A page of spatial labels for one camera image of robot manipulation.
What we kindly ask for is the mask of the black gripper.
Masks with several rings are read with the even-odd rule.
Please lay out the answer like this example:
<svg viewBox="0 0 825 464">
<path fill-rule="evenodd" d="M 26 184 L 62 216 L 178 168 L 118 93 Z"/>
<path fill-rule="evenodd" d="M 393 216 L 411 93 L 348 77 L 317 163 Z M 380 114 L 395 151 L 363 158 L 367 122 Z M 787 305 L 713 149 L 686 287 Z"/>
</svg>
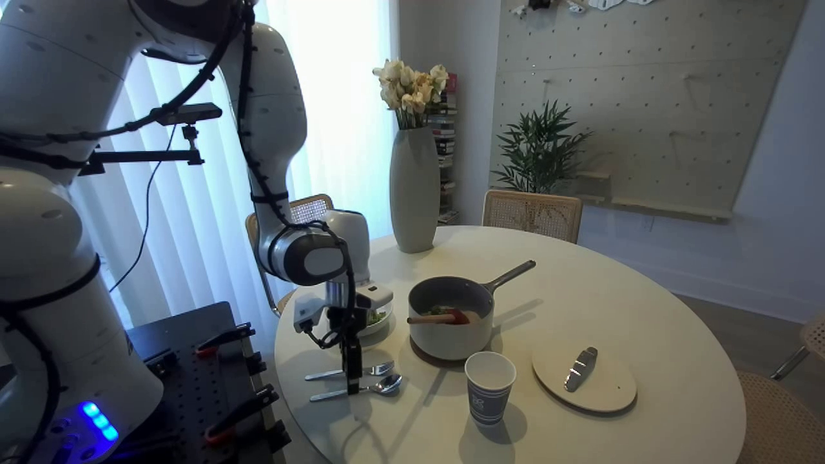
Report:
<svg viewBox="0 0 825 464">
<path fill-rule="evenodd" d="M 367 327 L 367 309 L 363 306 L 330 306 L 327 309 L 330 323 L 330 345 L 337 345 L 348 337 L 357 337 Z M 350 382 L 350 395 L 359 395 L 361 390 L 361 345 L 359 342 L 343 342 L 340 345 L 340 368 L 347 383 Z"/>
</svg>

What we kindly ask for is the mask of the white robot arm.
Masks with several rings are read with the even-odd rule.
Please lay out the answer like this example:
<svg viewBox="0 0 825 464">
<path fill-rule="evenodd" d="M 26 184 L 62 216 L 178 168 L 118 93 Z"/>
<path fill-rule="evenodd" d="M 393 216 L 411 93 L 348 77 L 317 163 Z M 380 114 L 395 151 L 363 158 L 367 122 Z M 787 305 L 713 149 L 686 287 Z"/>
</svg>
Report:
<svg viewBox="0 0 825 464">
<path fill-rule="evenodd" d="M 111 111 L 140 55 L 194 64 L 175 97 L 127 126 L 189 123 L 221 74 L 234 104 L 263 267 L 292 284 L 348 279 L 340 238 L 287 216 L 304 104 L 282 33 L 256 0 L 2 0 L 0 318 L 18 371 L 2 409 L 13 464 L 111 457 L 160 407 L 163 382 L 133 349 L 73 184 L 98 171 Z"/>
</svg>

